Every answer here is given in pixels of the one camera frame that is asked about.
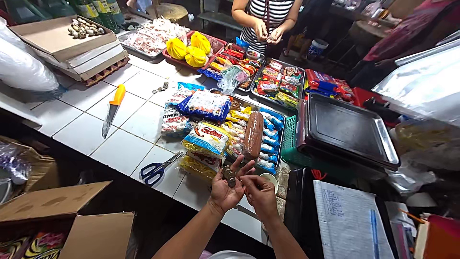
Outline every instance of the blue pen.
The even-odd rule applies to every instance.
[[[379,239],[377,237],[377,218],[375,210],[371,210],[372,240],[374,241],[374,258],[379,259]]]

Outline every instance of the lined paper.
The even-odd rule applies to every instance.
[[[377,212],[380,258],[394,259],[374,194],[318,180],[313,187],[325,259],[374,258],[372,209]]]

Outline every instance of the yellow plastic bag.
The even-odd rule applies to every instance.
[[[194,32],[190,38],[190,45],[201,49],[206,55],[211,52],[211,43],[209,43],[209,40],[198,31]]]
[[[166,50],[171,57],[183,60],[187,54],[187,46],[178,38],[169,39],[166,42]]]
[[[185,55],[185,61],[193,67],[202,67],[209,61],[204,51],[197,47],[188,46],[187,52],[188,54]]]

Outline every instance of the brown sausage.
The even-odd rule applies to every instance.
[[[251,113],[247,121],[243,142],[243,153],[246,159],[252,160],[259,157],[263,131],[264,116],[260,112]]]

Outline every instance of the hand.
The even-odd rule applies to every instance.
[[[264,225],[280,220],[276,208],[275,186],[257,175],[241,176],[240,179],[246,189],[247,201],[254,207]]]
[[[278,44],[281,41],[281,37],[283,36],[283,33],[284,33],[284,30],[281,29],[280,27],[274,29],[271,32],[270,37],[268,37],[267,43]]]
[[[267,32],[267,26],[265,25],[265,22],[262,21],[259,18],[254,17],[254,26],[253,26],[254,32],[256,33],[257,39],[259,41],[266,41],[268,32]]]
[[[213,189],[211,191],[211,198],[209,203],[218,210],[222,216],[231,208],[235,207],[244,195],[245,187],[241,185],[240,177],[246,174],[252,174],[255,172],[254,165],[256,162],[251,160],[239,171],[239,165],[244,160],[244,156],[240,155],[236,161],[230,166],[230,169],[236,173],[236,185],[234,188],[228,186],[227,180],[222,179],[224,174],[222,169],[219,170],[217,175],[213,179]]]

